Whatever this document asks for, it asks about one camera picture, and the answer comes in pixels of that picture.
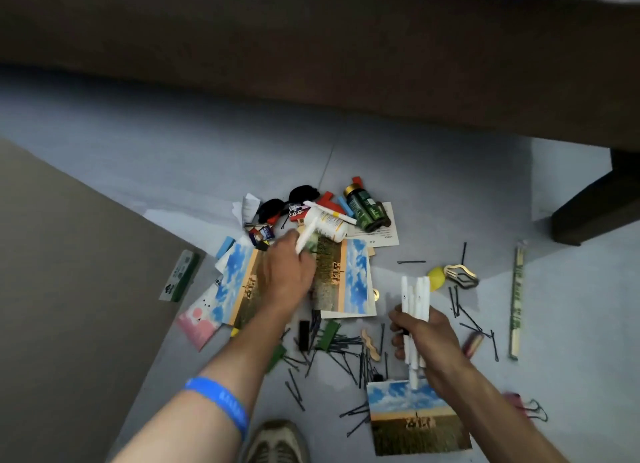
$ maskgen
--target green medicine bottle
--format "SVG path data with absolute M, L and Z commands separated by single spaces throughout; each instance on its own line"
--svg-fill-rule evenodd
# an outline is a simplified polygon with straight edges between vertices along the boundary
M 387 222 L 384 211 L 376 204 L 367 190 L 354 183 L 344 189 L 349 208 L 356 215 L 358 226 L 365 232 L 378 230 Z

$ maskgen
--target blue sky with clouds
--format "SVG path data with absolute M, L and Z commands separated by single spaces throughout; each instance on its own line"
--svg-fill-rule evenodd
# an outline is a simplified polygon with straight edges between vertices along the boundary
M 251 255 L 253 253 L 252 245 L 243 245 L 236 242 L 223 273 L 222 283 L 218 288 L 215 298 L 215 306 L 211 309 L 211 315 L 214 321 L 218 323 L 228 323 L 229 317 L 240 287 L 244 279 Z
M 367 314 L 367 243 L 347 240 L 344 312 Z
M 411 390 L 408 380 L 370 382 L 367 384 L 367 398 L 372 414 L 448 407 L 424 378 L 420 379 L 416 391 Z

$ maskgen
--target blue chalk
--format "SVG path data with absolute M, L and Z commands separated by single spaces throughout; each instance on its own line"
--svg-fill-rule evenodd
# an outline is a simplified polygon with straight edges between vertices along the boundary
M 353 210 L 349 208 L 349 204 L 347 203 L 346 200 L 344 200 L 343 197 L 341 196 L 338 197 L 338 203 L 340 203 L 340 207 L 344 209 L 344 211 L 347 213 L 349 217 L 356 218 L 355 214 L 353 213 Z
M 222 242 L 222 245 L 220 246 L 220 249 L 218 250 L 218 253 L 216 254 L 216 258 L 220 259 L 220 257 L 225 255 L 225 252 L 228 251 L 229 249 L 231 249 L 231 246 L 236 242 L 236 240 L 233 237 L 227 237 L 225 239 L 224 242 Z

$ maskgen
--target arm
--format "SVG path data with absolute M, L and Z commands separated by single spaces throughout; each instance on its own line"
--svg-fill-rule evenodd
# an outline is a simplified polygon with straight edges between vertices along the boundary
M 262 266 L 260 308 L 200 375 L 226 387 L 253 411 L 264 372 L 285 325 L 306 295 L 315 260 L 296 255 L 298 234 L 289 231 L 269 248 Z M 241 444 L 233 421 L 200 394 L 181 391 L 116 456 L 113 463 L 231 463 Z
M 530 421 L 476 370 L 460 352 L 447 317 L 433 307 L 429 321 L 407 313 L 389 313 L 392 330 L 409 330 L 426 361 L 429 385 L 456 413 L 492 463 L 566 463 L 566 459 Z M 396 357 L 404 360 L 403 336 L 393 339 Z

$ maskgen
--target black eraser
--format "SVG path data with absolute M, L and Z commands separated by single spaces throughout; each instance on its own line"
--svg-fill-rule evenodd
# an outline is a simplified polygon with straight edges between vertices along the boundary
M 311 322 L 308 320 L 300 320 L 298 327 L 298 348 L 300 352 L 309 351 L 309 331 L 311 329 Z

